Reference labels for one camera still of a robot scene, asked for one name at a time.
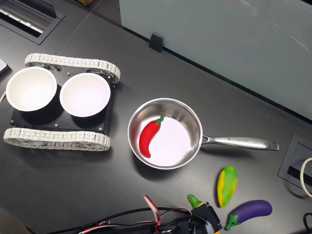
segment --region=purple eggplant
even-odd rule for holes
[[[229,230],[232,226],[239,225],[251,218],[270,215],[272,210],[271,204],[264,200],[246,202],[231,212],[225,229]]]

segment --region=white bowl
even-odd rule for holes
[[[28,67],[15,73],[6,85],[6,98],[15,109],[35,111],[46,106],[57,91],[54,75],[42,67]]]
[[[81,73],[66,81],[59,99],[64,110],[71,115],[87,117],[103,110],[110,96],[111,90],[103,77]]]

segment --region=black wire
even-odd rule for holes
[[[304,214],[304,216],[303,216],[303,224],[306,227],[306,229],[308,231],[308,234],[311,234],[312,233],[312,229],[308,226],[308,221],[307,221],[307,218],[308,218],[309,215],[312,216],[312,213]]]
[[[184,211],[184,210],[174,210],[175,208],[168,208],[168,207],[157,207],[158,210],[160,211],[174,211],[174,212],[179,212],[179,213],[184,213],[184,214],[189,214],[188,211]],[[103,221],[106,221],[108,219],[112,219],[112,218],[116,218],[116,217],[119,217],[119,216],[122,216],[122,215],[129,215],[129,214],[133,214],[133,213],[136,213],[136,212],[143,212],[143,211],[150,211],[151,208],[141,208],[141,209],[135,209],[135,210],[130,210],[130,211],[126,211],[126,212],[121,212],[119,214],[115,214],[115,215],[111,215],[111,216],[108,216],[106,218],[102,218],[102,219],[99,219],[97,221],[94,221],[92,223],[89,223],[89,224],[85,224],[85,225],[82,225],[82,226],[79,226],[79,227],[74,227],[74,228],[69,228],[69,229],[64,229],[64,230],[59,230],[59,231],[55,231],[55,232],[51,232],[51,233],[46,233],[46,234],[59,234],[59,233],[67,233],[67,232],[71,232],[71,231],[75,231],[75,230],[79,230],[79,229],[86,229],[86,228],[89,228],[91,226],[94,226],[98,223],[101,223]]]

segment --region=saucepan handle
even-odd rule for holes
[[[207,139],[206,142],[203,142],[202,145],[205,144],[220,144],[220,145],[232,145],[241,148],[254,149],[254,150],[278,150],[279,146],[276,142],[271,142],[268,140],[252,138],[252,137],[209,137],[203,136],[203,138]]]

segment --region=pan rim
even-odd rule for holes
[[[175,102],[177,104],[179,104],[180,106],[182,106],[183,108],[185,108],[187,111],[189,111],[195,118],[196,120],[196,123],[198,125],[198,133],[199,133],[199,140],[198,140],[198,143],[196,145],[196,149],[194,150],[194,152],[192,153],[192,155],[185,161],[183,161],[182,163],[179,163],[177,165],[174,165],[174,166],[168,166],[168,167],[165,167],[165,166],[157,166],[157,165],[154,165],[152,163],[149,163],[147,161],[145,161],[144,159],[142,159],[142,157],[140,155],[137,155],[137,152],[136,150],[134,149],[133,147],[133,143],[132,143],[132,140],[131,140],[131,126],[132,126],[132,123],[134,121],[134,119],[137,117],[137,115],[142,111],[142,109],[144,109],[147,105],[149,105],[150,103],[152,102],[155,102],[155,101],[172,101],[172,102]],[[200,120],[198,118],[198,116],[196,115],[196,113],[188,106],[186,105],[184,102],[182,101],[179,101],[179,100],[176,100],[176,99],[173,99],[173,98],[156,98],[156,99],[153,99],[153,100],[150,100],[144,104],[142,104],[139,108],[137,108],[137,110],[133,113],[130,121],[129,121],[129,124],[128,124],[128,142],[130,144],[130,147],[131,147],[131,150],[132,152],[136,155],[136,157],[141,160],[143,163],[145,163],[146,165],[150,166],[150,167],[153,167],[153,168],[156,168],[156,169],[161,169],[161,170],[172,170],[172,169],[177,169],[179,167],[182,167],[184,165],[186,165],[187,163],[189,163],[191,160],[193,160],[193,158],[197,155],[199,149],[200,149],[200,146],[201,146],[201,143],[202,143],[202,136],[203,136],[203,132],[202,132],[202,126],[201,126],[201,123],[200,123]]]

